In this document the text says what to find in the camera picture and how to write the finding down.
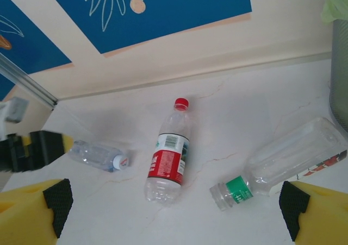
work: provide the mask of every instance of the red bottle label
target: red bottle label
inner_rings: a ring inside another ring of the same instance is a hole
[[[161,134],[153,154],[148,177],[182,183],[189,140],[181,135]]]

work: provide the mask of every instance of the large plastic bottle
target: large plastic bottle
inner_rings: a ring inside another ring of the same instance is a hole
[[[254,153],[240,176],[210,192],[223,211],[254,195],[280,191],[285,180],[298,180],[337,163],[346,158],[346,149],[342,134],[319,117]]]
[[[128,158],[117,148],[87,143],[82,140],[74,142],[68,152],[70,158],[107,172],[115,172],[128,167]]]
[[[149,201],[170,205],[179,196],[190,139],[188,107],[178,98],[162,124],[144,188]]]

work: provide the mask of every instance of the empty plastic bottle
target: empty plastic bottle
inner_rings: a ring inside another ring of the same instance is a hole
[[[347,142],[336,127],[319,117],[263,147],[251,156],[240,176],[210,192],[220,210],[254,195],[270,195],[285,180],[298,180],[347,156]]]
[[[68,152],[72,160],[107,172],[123,170],[128,167],[128,158],[117,148],[99,144],[75,141]]]
[[[190,139],[188,107],[178,98],[162,124],[144,188],[149,201],[170,205],[179,196]]]

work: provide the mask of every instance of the red bottle cap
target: red bottle cap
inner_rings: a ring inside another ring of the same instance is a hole
[[[189,101],[185,98],[175,100],[175,108],[179,111],[185,111],[189,108]]]

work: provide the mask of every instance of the white wall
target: white wall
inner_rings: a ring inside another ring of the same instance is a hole
[[[32,75],[59,98],[331,50],[324,0],[251,0],[251,19],[181,32],[105,58],[55,0],[13,0],[74,67]]]

